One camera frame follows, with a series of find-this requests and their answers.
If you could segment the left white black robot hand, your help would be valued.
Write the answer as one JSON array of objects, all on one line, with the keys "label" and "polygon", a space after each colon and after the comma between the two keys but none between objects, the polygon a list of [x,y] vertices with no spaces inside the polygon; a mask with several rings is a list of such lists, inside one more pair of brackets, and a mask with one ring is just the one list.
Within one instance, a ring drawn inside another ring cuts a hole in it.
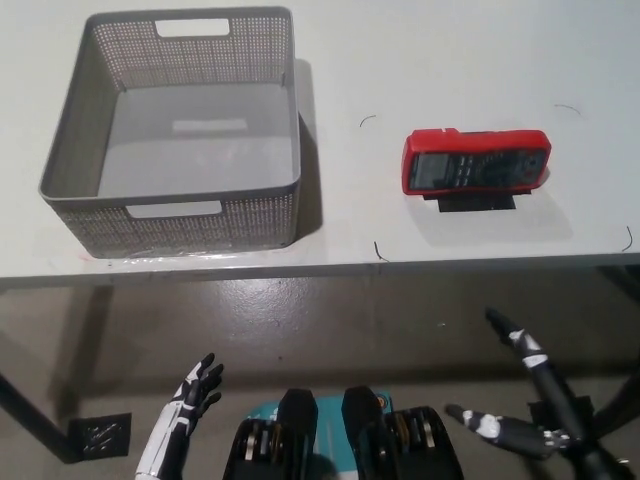
[{"label": "left white black robot hand", "polygon": [[139,479],[181,479],[191,435],[200,418],[221,399],[224,365],[208,353],[180,383],[161,410],[135,472]]}]

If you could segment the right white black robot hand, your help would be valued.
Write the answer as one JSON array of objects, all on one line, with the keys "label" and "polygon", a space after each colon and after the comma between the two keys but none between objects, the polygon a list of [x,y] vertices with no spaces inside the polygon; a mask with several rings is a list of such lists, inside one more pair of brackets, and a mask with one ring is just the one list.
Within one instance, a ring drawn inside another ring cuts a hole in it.
[{"label": "right white black robot hand", "polygon": [[510,347],[530,374],[540,400],[558,422],[555,430],[539,427],[513,417],[483,413],[448,404],[448,416],[479,436],[484,442],[502,450],[536,460],[549,458],[559,451],[589,452],[597,440],[578,410],[577,398],[566,381],[556,372],[545,350],[525,330],[493,308],[485,318],[500,341]]}]

